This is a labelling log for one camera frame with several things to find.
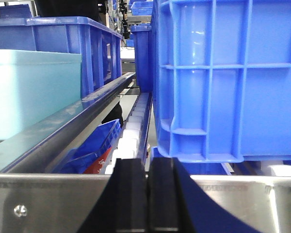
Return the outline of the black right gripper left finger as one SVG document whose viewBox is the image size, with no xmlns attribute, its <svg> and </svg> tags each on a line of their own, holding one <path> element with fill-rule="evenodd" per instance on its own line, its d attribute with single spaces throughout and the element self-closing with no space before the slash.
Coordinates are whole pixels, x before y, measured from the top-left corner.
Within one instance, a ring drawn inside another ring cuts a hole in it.
<svg viewBox="0 0 291 233">
<path fill-rule="evenodd" d="M 146 232 L 146 178 L 140 159 L 117 159 L 79 233 Z"/>
</svg>

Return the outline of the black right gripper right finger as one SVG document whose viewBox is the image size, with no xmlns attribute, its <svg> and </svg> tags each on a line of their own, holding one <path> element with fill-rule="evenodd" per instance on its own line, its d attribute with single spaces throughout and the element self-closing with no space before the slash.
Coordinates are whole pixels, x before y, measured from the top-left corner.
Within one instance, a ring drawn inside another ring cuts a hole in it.
<svg viewBox="0 0 291 233">
<path fill-rule="evenodd" d="M 148 181 L 151 233 L 257 232 L 206 194 L 176 158 L 154 158 Z"/>
</svg>

